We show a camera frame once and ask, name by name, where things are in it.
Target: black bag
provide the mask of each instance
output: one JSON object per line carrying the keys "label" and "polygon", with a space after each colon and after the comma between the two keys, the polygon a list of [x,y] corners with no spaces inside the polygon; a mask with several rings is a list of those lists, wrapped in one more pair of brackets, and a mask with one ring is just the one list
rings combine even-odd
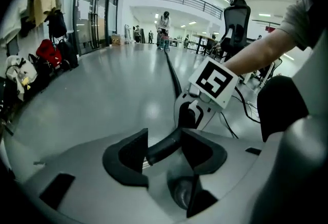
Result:
{"label": "black bag", "polygon": [[76,52],[70,42],[66,42],[62,39],[59,41],[57,48],[60,51],[61,58],[67,60],[71,68],[78,67]]}
{"label": "black bag", "polygon": [[0,77],[0,115],[10,108],[17,98],[17,84],[9,79]]}
{"label": "black bag", "polygon": [[47,61],[41,57],[36,58],[33,54],[29,54],[29,61],[37,72],[37,78],[32,84],[37,91],[41,91],[49,85],[53,69]]}
{"label": "black bag", "polygon": [[67,28],[64,21],[64,16],[59,10],[49,16],[49,38],[60,38],[67,33]]}

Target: forearm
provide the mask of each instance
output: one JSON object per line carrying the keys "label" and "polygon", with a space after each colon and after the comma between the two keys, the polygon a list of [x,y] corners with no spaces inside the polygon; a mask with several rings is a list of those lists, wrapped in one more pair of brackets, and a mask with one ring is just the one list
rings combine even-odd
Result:
{"label": "forearm", "polygon": [[287,33],[276,30],[266,38],[256,40],[242,49],[224,65],[237,75],[254,72],[268,66],[295,46],[295,42]]}

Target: gray floor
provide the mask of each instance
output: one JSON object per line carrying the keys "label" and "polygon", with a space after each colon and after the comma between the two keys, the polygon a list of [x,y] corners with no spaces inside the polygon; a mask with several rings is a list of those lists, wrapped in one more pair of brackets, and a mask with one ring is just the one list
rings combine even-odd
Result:
{"label": "gray floor", "polygon": [[[203,56],[176,48],[169,55],[184,88]],[[256,103],[254,87],[240,85],[246,101]],[[149,129],[151,146],[174,129],[174,101],[165,53],[155,45],[85,55],[78,68],[58,77],[15,118],[14,136],[5,136],[13,171],[24,182],[39,169],[34,161],[47,162],[75,145],[142,128]],[[232,98],[223,113],[239,138],[261,140],[259,124],[245,116],[237,99]],[[204,130],[232,137],[219,114]]]}

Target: red bag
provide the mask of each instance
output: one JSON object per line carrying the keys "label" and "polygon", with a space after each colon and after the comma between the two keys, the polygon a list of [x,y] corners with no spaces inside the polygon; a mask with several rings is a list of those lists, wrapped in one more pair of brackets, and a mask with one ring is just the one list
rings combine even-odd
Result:
{"label": "red bag", "polygon": [[62,55],[60,51],[53,47],[49,39],[44,39],[39,48],[36,50],[36,55],[48,61],[54,68],[62,63]]}

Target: gray sleeve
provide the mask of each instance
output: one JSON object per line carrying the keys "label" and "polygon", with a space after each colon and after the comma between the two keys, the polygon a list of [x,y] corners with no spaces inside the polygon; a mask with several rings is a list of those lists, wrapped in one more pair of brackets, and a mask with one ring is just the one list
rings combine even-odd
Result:
{"label": "gray sleeve", "polygon": [[277,28],[290,34],[301,50],[305,50],[310,44],[309,8],[308,0],[300,0],[288,6],[282,23]]}

